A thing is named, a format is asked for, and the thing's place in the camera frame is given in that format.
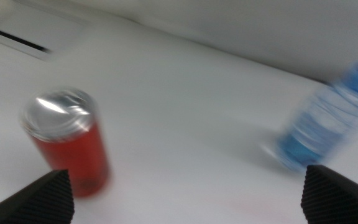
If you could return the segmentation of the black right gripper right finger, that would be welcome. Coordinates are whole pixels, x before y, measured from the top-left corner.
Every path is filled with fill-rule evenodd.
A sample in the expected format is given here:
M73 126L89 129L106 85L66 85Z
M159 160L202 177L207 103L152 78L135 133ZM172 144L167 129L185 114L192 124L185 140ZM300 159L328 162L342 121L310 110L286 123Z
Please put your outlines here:
M300 206L308 223L358 224L358 184L326 166L309 165Z

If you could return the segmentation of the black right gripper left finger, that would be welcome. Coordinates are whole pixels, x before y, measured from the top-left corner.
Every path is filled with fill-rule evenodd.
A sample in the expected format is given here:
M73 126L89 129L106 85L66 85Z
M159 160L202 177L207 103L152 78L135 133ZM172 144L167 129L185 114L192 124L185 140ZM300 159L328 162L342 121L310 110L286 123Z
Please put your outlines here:
M67 170L53 170L0 202L0 224L70 224L74 213Z

